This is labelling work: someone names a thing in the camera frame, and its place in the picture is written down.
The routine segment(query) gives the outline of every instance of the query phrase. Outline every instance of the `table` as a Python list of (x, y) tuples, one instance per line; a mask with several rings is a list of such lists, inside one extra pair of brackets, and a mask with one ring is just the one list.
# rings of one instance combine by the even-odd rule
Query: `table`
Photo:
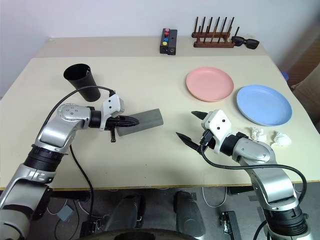
[[(279, 164), (290, 165), (305, 174), (309, 182), (320, 181), (318, 148), (320, 135), (306, 111), (291, 93), (280, 71), (262, 46), (223, 49), (193, 48), (194, 39), (179, 37), (177, 55), (158, 53), (158, 37), (53, 38), (25, 67), (0, 102), (0, 187), (4, 188), (18, 165), (26, 159), (50, 109), (73, 86), (63, 78), (64, 70), (76, 63), (91, 67), (100, 86), (116, 90), (131, 115), (159, 108), (164, 124), (110, 142), (108, 131), (79, 130), (72, 143), (78, 161), (96, 189), (180, 186), (245, 186), (250, 178), (244, 170), (223, 170), (209, 166), (202, 157), (176, 136), (180, 132), (198, 142), (201, 120), (191, 111), (222, 109), (232, 123), (233, 133), (250, 134), (258, 126), (246, 119), (236, 106), (240, 88), (262, 84), (282, 93), (292, 106), (292, 119), (285, 125), (263, 127), (267, 143), (276, 131), (292, 139), (288, 147), (274, 147)], [(121, 48), (125, 42), (130, 45)], [(219, 102), (203, 102), (187, 90), (188, 72), (212, 66), (228, 73), (233, 93)], [(67, 102), (100, 109), (108, 93), (88, 103), (79, 94)], [(237, 165), (230, 157), (207, 155), (214, 162)], [(286, 171), (293, 182), (299, 176)], [(87, 183), (70, 155), (59, 165), (51, 184), (56, 190), (87, 189)]]

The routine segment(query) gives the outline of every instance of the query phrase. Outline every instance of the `gray carpet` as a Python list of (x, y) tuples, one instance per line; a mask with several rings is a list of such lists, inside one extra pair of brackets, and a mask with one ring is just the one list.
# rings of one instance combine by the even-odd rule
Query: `gray carpet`
[[(119, 191), (95, 191), (94, 215), (103, 216), (111, 214), (118, 202), (125, 196), (138, 193), (146, 197), (146, 210), (144, 215), (144, 228), (158, 229), (176, 229), (176, 214), (173, 211), (174, 195), (177, 191), (184, 190), (190, 193), (196, 193), (197, 204), (202, 213), (204, 224), (206, 227), (205, 240), (229, 240), (230, 238), (223, 233), (223, 228), (219, 223), (218, 215), (222, 211), (235, 211), (239, 228), (243, 240), (253, 239), (254, 233), (261, 223), (258, 213), (260, 206), (256, 201), (250, 201), (249, 196), (253, 196), (253, 192), (241, 193), (240, 195), (228, 195), (226, 202), (219, 208), (211, 208), (206, 205), (202, 197), (200, 187), (190, 188), (169, 188), (169, 189), (133, 189)], [(224, 198), (224, 187), (206, 187), (204, 188), (205, 197), (209, 204), (217, 205)], [(320, 183), (309, 183), (308, 191), (304, 198), (301, 208), (304, 213), (309, 215), (308, 223), (311, 227), (315, 239), (319, 239), (320, 229)], [(64, 199), (52, 198), (49, 203), (49, 209), (54, 213), (58, 211), (64, 204)], [(68, 205), (75, 209), (72, 200), (68, 201)], [(85, 209), (89, 209), (90, 202), (84, 202)], [(87, 215), (79, 208), (80, 222), (87, 219)], [(37, 221), (31, 224), (29, 238), (30, 240), (54, 240), (54, 229), (58, 221), (56, 215), (50, 215), (48, 212)], [(73, 234), (77, 226), (77, 215), (73, 214), (69, 222), (60, 222), (56, 229), (58, 240), (67, 240)], [(73, 239), (77, 239), (80, 235), (80, 227)], [(263, 232), (260, 233), (259, 240), (267, 239)]]

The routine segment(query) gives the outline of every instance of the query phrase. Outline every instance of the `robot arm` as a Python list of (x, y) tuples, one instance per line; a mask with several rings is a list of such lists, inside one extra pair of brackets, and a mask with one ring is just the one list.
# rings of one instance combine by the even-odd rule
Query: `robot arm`
[(139, 121), (123, 113), (123, 101), (113, 94), (98, 111), (92, 107), (66, 103), (41, 130), (25, 162), (20, 164), (0, 197), (0, 240), (26, 238), (30, 221), (41, 201), (48, 199), (56, 169), (76, 136), (77, 130), (98, 128), (111, 131), (130, 127)]
[(204, 133), (200, 145), (181, 133), (180, 139), (189, 147), (199, 152), (212, 166), (226, 169), (243, 169), (227, 167), (212, 163), (204, 154), (207, 147), (215, 153), (224, 153), (243, 167), (262, 165), (260, 168), (247, 168), (252, 187), (263, 208), (268, 231), (273, 240), (313, 240), (305, 217), (300, 209), (299, 200), (293, 185), (282, 168), (265, 167), (276, 165), (276, 156), (271, 147), (259, 141), (252, 141), (243, 133), (231, 134), (231, 123), (222, 110), (209, 113), (192, 112), (202, 119)]

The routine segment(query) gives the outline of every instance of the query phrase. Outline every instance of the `sunglasses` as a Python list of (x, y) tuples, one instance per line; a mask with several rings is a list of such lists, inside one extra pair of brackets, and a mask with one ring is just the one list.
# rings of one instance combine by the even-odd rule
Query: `sunglasses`
[(239, 47), (242, 44), (246, 45), (248, 49), (256, 49), (259, 45), (259, 41), (255, 39), (244, 39), (241, 36), (237, 36), (239, 27), (237, 28), (235, 35), (231, 37), (231, 41), (234, 43), (235, 46)]

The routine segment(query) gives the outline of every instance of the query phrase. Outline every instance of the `white tissue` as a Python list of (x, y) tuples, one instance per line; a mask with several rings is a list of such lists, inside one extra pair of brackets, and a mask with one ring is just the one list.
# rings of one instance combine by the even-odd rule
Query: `white tissue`
[(274, 143), (271, 144), (272, 146), (288, 146), (292, 143), (290, 137), (283, 132), (277, 132), (274, 139)]
[(267, 140), (267, 135), (264, 134), (262, 128), (253, 127), (251, 138), (255, 141), (265, 142)]

